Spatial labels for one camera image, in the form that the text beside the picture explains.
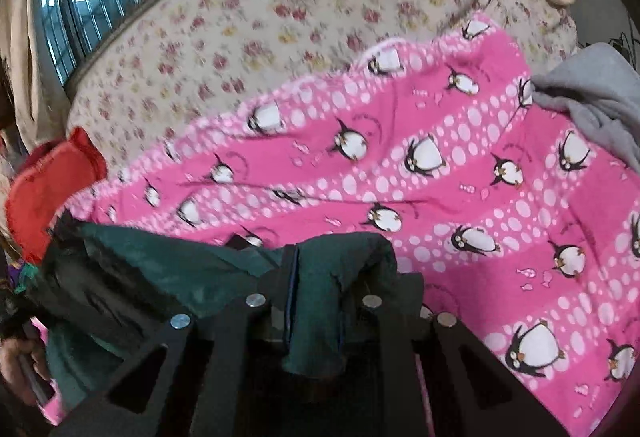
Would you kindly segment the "person's left hand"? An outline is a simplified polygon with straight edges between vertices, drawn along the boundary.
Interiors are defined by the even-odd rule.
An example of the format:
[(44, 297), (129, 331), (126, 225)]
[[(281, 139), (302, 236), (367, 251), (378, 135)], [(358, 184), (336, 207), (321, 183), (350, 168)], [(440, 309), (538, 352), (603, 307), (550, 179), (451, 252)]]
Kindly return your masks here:
[(37, 398), (24, 374), (20, 357), (26, 356), (34, 361), (32, 368), (45, 381), (51, 381), (47, 366), (46, 347), (42, 339), (4, 339), (1, 343), (1, 376), (10, 391), (26, 405), (34, 407)]

